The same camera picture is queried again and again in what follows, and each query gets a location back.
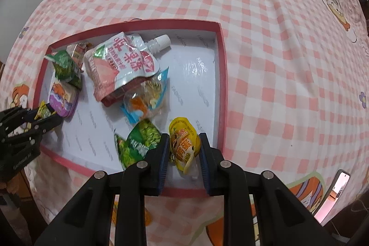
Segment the yellow candy wrapper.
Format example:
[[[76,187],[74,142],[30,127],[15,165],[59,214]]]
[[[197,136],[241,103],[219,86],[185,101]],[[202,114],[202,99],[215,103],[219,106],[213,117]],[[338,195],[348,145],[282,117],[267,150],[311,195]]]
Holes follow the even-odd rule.
[[[34,120],[38,121],[41,119],[46,119],[55,114],[56,114],[56,111],[51,107],[49,103],[46,103],[45,101],[41,101],[38,107],[38,110],[36,112],[36,115],[34,117]]]

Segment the purple candy tin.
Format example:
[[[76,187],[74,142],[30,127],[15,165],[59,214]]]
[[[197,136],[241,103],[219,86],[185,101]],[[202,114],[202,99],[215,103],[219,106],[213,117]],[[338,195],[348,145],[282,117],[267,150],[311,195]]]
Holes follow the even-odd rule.
[[[74,86],[54,79],[49,93],[49,104],[61,117],[70,117],[75,110],[79,91]]]

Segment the orange rice cracker pack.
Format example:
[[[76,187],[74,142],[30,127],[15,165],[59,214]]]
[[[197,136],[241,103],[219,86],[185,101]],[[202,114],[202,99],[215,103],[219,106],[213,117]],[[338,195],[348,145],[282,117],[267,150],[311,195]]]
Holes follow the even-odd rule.
[[[112,223],[114,226],[116,226],[116,223],[117,223],[118,206],[119,206],[119,200],[115,199],[113,203],[113,212],[112,212]],[[140,216],[139,212],[133,211],[132,209],[128,208],[128,205],[123,205],[121,208],[123,209],[125,216],[129,219],[132,217]],[[144,208],[144,225],[148,227],[149,225],[152,224],[152,222],[153,222],[152,214],[149,212],[147,208]]]

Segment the dark green snack bag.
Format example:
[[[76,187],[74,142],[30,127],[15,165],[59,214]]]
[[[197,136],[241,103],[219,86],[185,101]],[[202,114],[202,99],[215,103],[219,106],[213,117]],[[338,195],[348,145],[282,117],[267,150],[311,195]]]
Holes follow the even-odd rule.
[[[82,90],[80,68],[66,50],[45,55],[45,59],[53,64],[56,78],[66,82],[78,90]]]

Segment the clear rainbow candy packet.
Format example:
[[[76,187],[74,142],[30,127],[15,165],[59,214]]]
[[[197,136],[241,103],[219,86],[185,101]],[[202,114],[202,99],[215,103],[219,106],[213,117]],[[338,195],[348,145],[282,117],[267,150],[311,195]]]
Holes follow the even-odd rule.
[[[80,69],[83,65],[83,58],[87,50],[92,48],[92,43],[90,42],[79,42],[76,44],[71,44],[66,48],[67,53],[71,56],[73,61],[76,63],[77,67]]]

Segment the green pea snack bag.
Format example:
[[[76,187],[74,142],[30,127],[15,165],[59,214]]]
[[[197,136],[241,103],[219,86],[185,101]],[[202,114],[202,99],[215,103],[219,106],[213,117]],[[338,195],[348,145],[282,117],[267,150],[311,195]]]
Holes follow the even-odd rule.
[[[148,119],[139,121],[126,139],[114,133],[114,144],[123,170],[143,160],[149,150],[156,148],[160,138],[160,131]]]

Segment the clear blue-edged snack packet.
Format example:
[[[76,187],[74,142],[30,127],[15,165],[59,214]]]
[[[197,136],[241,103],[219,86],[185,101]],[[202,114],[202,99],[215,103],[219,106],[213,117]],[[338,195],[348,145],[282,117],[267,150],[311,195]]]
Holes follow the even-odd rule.
[[[150,119],[161,109],[168,86],[169,68],[129,89],[123,97],[121,110],[131,124]]]

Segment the pink peach jelly pouch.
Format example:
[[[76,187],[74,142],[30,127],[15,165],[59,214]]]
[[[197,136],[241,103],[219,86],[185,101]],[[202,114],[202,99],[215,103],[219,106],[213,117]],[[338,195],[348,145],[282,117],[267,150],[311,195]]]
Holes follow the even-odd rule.
[[[123,100],[129,89],[160,70],[155,55],[170,48],[168,35],[144,42],[139,34],[121,32],[84,55],[84,66],[94,84],[94,97],[106,107]]]

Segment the yellow jelly cup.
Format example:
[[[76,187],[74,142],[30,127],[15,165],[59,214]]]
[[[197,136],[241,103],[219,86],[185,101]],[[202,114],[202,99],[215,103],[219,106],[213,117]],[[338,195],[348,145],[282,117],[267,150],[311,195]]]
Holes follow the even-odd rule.
[[[201,149],[201,140],[195,128],[185,117],[173,119],[169,125],[170,149],[179,171],[188,175]]]

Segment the pink smartphone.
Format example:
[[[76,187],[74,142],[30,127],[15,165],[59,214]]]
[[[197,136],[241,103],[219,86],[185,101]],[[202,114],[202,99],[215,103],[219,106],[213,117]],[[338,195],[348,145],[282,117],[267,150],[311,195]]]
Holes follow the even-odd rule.
[[[319,223],[327,217],[337,200],[340,198],[343,190],[350,180],[350,174],[343,169],[339,169],[336,173],[333,182],[325,193],[321,204],[314,212],[314,217]]]

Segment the pink shallow cardboard box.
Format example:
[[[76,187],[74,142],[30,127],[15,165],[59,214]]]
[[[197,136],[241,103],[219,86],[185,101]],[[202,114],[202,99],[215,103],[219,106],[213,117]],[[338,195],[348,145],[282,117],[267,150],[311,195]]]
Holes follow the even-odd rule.
[[[42,60],[34,98],[64,117],[43,137],[45,154],[84,175],[120,172],[144,157],[153,133],[168,133],[178,118],[223,148],[228,87],[219,23],[122,22],[66,37],[46,53],[86,44],[79,91],[57,80],[50,58]]]

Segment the pink checkered cartoon bedsheet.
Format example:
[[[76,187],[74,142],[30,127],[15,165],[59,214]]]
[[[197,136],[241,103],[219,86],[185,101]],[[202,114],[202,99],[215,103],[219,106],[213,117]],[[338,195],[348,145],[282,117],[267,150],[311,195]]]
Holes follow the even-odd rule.
[[[368,31],[358,0],[44,0],[9,54],[1,107],[27,102],[47,48],[103,26],[217,22],[225,42],[223,155],[268,169],[316,210],[339,170],[350,180],[328,214],[368,190]]]

